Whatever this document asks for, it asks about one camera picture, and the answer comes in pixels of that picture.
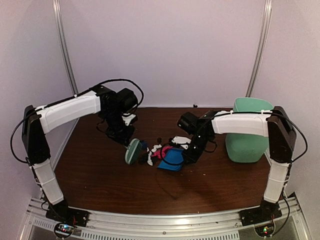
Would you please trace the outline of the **mint green hand brush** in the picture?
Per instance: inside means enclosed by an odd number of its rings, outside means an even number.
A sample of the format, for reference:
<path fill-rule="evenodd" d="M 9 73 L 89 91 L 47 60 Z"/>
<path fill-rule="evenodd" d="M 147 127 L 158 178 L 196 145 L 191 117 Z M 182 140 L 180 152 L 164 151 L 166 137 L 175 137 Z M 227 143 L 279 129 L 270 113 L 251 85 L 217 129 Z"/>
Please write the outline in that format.
<path fill-rule="evenodd" d="M 134 164 L 138 159 L 142 151 L 142 143 L 139 139 L 134 138 L 128 147 L 126 148 L 125 152 L 125 162 L 128 165 Z"/>

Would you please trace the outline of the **blue plastic dustpan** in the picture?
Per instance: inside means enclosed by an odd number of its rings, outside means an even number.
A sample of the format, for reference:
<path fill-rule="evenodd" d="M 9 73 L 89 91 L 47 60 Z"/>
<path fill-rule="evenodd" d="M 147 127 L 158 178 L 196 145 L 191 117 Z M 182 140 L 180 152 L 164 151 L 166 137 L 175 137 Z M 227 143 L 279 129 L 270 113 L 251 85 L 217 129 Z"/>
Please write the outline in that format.
<path fill-rule="evenodd" d="M 162 150 L 160 164 L 158 165 L 158 169 L 169 170 L 173 172 L 178 172 L 184 163 L 184 158 L 182 156 L 183 149 L 180 148 L 168 148 L 166 150 Z"/>

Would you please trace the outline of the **dark blue scrap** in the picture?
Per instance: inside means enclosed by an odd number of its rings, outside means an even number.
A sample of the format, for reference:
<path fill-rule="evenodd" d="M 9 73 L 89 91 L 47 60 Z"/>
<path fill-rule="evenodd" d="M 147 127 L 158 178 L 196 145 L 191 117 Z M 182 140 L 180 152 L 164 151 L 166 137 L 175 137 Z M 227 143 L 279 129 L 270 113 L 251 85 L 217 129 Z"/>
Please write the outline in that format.
<path fill-rule="evenodd" d="M 146 151 L 147 150 L 147 147 L 148 147 L 148 143 L 145 141 L 145 140 L 141 140 L 140 141 L 140 144 L 141 144 L 141 149 L 143 151 Z"/>

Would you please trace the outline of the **large pink paper scrap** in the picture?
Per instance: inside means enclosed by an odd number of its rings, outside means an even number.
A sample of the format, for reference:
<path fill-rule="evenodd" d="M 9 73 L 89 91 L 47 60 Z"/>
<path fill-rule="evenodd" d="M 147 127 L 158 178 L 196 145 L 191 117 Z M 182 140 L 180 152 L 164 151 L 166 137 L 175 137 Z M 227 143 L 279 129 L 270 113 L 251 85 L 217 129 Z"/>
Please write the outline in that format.
<path fill-rule="evenodd" d="M 157 158 L 157 159 L 164 158 L 167 155 L 167 152 L 172 148 L 173 148 L 172 146 L 164 146 L 162 148 L 159 148 L 158 150 L 156 150 L 154 153 L 151 154 L 151 158 Z"/>

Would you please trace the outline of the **long white paper scrap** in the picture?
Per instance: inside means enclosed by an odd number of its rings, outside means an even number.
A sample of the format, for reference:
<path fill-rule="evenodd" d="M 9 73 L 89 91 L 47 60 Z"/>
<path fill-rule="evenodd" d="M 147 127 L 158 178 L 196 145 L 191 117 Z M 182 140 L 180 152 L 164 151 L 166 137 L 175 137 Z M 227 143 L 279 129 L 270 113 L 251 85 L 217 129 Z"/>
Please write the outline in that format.
<path fill-rule="evenodd" d="M 156 152 L 156 148 L 149 149 L 147 148 L 147 164 L 153 166 L 152 155 Z"/>

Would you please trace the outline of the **small white paper scrap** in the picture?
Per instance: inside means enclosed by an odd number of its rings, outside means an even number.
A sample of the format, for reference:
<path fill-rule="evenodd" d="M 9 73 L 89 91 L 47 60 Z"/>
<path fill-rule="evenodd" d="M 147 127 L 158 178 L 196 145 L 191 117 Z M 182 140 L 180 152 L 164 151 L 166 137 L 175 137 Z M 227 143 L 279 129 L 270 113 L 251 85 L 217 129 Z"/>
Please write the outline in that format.
<path fill-rule="evenodd" d="M 154 147 L 155 149 L 159 149 L 159 148 L 162 147 L 162 145 L 161 145 L 161 144 L 156 144 L 156 145 L 154 145 L 153 147 Z"/>

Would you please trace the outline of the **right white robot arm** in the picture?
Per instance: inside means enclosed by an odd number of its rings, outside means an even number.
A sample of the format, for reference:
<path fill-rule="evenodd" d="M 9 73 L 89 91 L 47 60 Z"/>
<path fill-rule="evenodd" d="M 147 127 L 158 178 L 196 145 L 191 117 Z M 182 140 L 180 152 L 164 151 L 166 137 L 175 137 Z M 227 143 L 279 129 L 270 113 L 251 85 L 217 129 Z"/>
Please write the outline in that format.
<path fill-rule="evenodd" d="M 256 210 L 259 220 L 268 220 L 275 212 L 293 163 L 297 133 L 281 106 L 260 112 L 208 111 L 198 117 L 183 114 L 177 125 L 191 136 L 182 152 L 185 164 L 194 164 L 216 134 L 245 134 L 268 138 L 270 171 L 263 195 L 265 203 Z"/>

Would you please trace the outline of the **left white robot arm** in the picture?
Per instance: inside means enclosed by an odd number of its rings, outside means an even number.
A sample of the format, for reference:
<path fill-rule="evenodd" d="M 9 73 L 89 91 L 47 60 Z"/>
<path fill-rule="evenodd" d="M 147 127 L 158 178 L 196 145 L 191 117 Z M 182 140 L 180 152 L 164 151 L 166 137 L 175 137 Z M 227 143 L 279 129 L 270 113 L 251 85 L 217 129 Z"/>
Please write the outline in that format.
<path fill-rule="evenodd" d="M 52 213 L 61 222 L 72 218 L 72 211 L 63 203 L 60 189 L 51 166 L 51 152 L 46 134 L 55 128 L 81 117 L 97 114 L 107 124 L 105 134 L 111 140 L 125 146 L 125 162 L 131 165 L 137 161 L 142 149 L 141 142 L 132 138 L 133 123 L 137 116 L 129 111 L 138 105 L 134 92 L 124 88 L 115 92 L 102 85 L 94 86 L 84 93 L 44 106 L 25 108 L 22 142 L 27 154 L 27 163 L 48 200 L 53 206 Z"/>

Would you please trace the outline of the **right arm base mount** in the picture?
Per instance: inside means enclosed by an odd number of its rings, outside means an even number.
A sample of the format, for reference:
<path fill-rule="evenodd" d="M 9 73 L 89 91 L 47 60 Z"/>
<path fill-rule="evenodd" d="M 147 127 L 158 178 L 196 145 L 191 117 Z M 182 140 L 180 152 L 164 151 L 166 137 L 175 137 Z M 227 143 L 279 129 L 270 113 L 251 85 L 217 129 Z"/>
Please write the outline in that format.
<path fill-rule="evenodd" d="M 279 203 L 262 200 L 260 205 L 239 212 L 243 227 L 254 226 L 255 233 L 262 238 L 271 237 L 275 230 L 275 219 L 282 216 Z"/>

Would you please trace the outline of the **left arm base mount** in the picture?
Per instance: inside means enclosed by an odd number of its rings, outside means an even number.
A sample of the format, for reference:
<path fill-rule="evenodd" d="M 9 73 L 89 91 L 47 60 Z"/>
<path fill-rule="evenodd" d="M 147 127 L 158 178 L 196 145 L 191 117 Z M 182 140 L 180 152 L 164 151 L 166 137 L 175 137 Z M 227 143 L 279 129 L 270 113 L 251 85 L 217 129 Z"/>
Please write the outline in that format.
<path fill-rule="evenodd" d="M 53 233 L 58 239 L 65 240 L 69 238 L 78 227 L 86 227 L 89 212 L 86 210 L 69 207 L 64 199 L 57 204 L 52 204 L 48 200 L 48 208 L 45 217 L 56 221 L 53 227 Z"/>

